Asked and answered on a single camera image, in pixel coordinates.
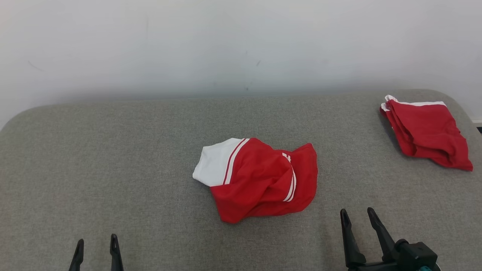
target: clothing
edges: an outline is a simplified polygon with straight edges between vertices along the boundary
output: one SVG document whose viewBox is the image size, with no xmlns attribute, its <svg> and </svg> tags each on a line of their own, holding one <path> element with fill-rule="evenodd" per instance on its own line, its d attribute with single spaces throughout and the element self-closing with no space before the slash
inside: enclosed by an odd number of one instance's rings
<svg viewBox="0 0 482 271">
<path fill-rule="evenodd" d="M 231 138 L 202 149 L 193 178 L 211 187 L 221 219 L 280 216 L 304 210 L 316 193 L 311 144 L 275 150 L 257 138 Z"/>
<path fill-rule="evenodd" d="M 387 95 L 380 112 L 388 118 L 405 155 L 430 158 L 445 167 L 473 170 L 467 141 L 443 102 L 405 103 Z"/>
</svg>

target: white trim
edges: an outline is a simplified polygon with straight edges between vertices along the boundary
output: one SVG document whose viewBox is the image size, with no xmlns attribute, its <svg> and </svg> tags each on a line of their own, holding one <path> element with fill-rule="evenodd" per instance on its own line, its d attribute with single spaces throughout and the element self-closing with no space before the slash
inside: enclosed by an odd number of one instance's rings
<svg viewBox="0 0 482 271">
<path fill-rule="evenodd" d="M 293 193 L 291 194 L 291 197 L 289 200 L 287 200 L 287 202 L 290 202 L 293 197 L 295 196 L 295 190 L 296 190 L 296 174 L 295 174 L 295 170 L 293 170 L 293 182 L 294 182 L 294 186 L 293 186 Z"/>
<path fill-rule="evenodd" d="M 243 138 L 241 140 L 241 144 L 239 144 L 239 146 L 237 146 L 237 149 L 234 150 L 231 160 L 229 161 L 228 174 L 226 175 L 226 182 L 224 184 L 229 184 L 231 182 L 231 176 L 233 174 L 234 159 L 236 158 L 236 155 L 238 155 L 238 152 L 240 152 L 244 144 L 246 144 L 246 142 L 248 141 L 249 141 L 249 138 Z"/>
<path fill-rule="evenodd" d="M 286 196 L 286 198 L 283 200 L 284 202 L 287 201 L 291 195 L 293 194 L 293 176 L 291 177 L 291 185 L 290 185 L 290 190 L 288 191 L 288 195 Z"/>
<path fill-rule="evenodd" d="M 282 155 L 288 160 L 288 162 L 290 162 L 290 165 L 291 165 L 291 156 L 287 155 L 284 152 L 282 152 Z M 290 189 L 288 190 L 288 195 L 286 195 L 286 198 L 283 200 L 284 202 L 290 202 L 295 196 L 296 175 L 295 175 L 295 170 L 293 169 L 293 166 L 291 166 L 291 170 L 293 171 L 293 176 L 291 177 L 291 185 L 290 185 Z"/>
<path fill-rule="evenodd" d="M 420 107 L 420 106 L 431 106 L 431 105 L 443 105 L 443 106 L 447 106 L 444 102 L 418 102 L 418 103 L 406 103 L 406 102 L 399 102 L 397 100 L 397 98 L 393 97 L 392 95 L 387 95 L 385 96 L 385 100 L 386 101 L 390 101 L 390 100 L 393 100 L 399 104 L 403 104 L 403 105 L 411 105 L 411 106 L 417 106 L 417 107 Z M 383 111 L 387 112 L 387 111 L 390 111 L 389 108 L 387 108 L 387 105 L 386 103 L 383 103 L 381 105 L 381 108 Z"/>
</svg>

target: white wall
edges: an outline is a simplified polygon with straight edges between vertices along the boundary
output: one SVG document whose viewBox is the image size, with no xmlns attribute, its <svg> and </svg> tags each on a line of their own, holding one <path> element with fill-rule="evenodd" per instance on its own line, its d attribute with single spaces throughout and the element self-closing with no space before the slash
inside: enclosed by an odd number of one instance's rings
<svg viewBox="0 0 482 271">
<path fill-rule="evenodd" d="M 308 89 L 432 88 L 482 119 L 481 15 L 478 0 L 1 0 L 0 127 L 79 97 Z"/>
</svg>

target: folded red cloth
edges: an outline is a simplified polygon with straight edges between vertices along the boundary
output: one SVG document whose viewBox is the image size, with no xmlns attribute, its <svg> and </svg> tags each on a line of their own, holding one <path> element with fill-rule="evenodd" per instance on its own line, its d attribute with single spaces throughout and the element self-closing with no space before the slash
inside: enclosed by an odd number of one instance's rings
<svg viewBox="0 0 482 271">
<path fill-rule="evenodd" d="M 387 95 L 380 112 L 388 118 L 405 155 L 473 170 L 466 139 L 443 102 L 405 103 Z"/>
<path fill-rule="evenodd" d="M 256 138 L 231 138 L 202 149 L 193 178 L 211 187 L 221 220 L 281 216 L 304 210 L 316 193 L 311 144 L 273 149 Z"/>
</svg>

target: gray upholstered cushion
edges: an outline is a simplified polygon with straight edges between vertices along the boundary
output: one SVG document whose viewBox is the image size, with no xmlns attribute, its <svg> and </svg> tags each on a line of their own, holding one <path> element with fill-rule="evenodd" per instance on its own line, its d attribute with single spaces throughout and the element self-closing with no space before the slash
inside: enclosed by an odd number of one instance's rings
<svg viewBox="0 0 482 271">
<path fill-rule="evenodd" d="M 401 154 L 378 107 L 387 93 L 184 99 L 28 110 L 0 132 L 0 270 L 67 271 L 77 240 L 83 270 L 109 270 L 116 233 L 127 271 L 346 270 L 346 208 L 368 261 L 381 257 L 366 208 L 397 240 L 423 241 L 444 271 L 479 270 L 482 137 L 450 97 L 473 172 Z M 303 212 L 220 221 L 192 179 L 201 148 L 257 137 L 318 153 L 318 191 Z"/>
</svg>

